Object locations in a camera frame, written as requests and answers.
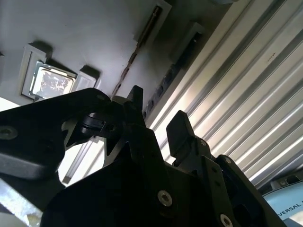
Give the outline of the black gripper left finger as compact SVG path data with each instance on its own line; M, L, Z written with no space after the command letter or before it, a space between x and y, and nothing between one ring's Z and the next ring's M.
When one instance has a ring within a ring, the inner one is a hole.
M142 104L138 86L127 98L109 98L87 88L1 112L1 209L43 214L69 187L58 176L65 152L93 137L104 140L104 167L127 153L160 152L154 132L144 122Z

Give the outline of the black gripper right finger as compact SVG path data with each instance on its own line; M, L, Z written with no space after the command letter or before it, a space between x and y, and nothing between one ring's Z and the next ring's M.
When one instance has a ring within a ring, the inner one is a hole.
M235 162L214 157L178 111L166 128L182 227L283 227L285 223Z

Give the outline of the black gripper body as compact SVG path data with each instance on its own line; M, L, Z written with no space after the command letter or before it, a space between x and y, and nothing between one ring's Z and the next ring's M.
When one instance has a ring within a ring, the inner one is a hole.
M211 189L222 172L205 156L188 172L165 164L160 152L127 153L58 193L43 227L198 227L220 225Z

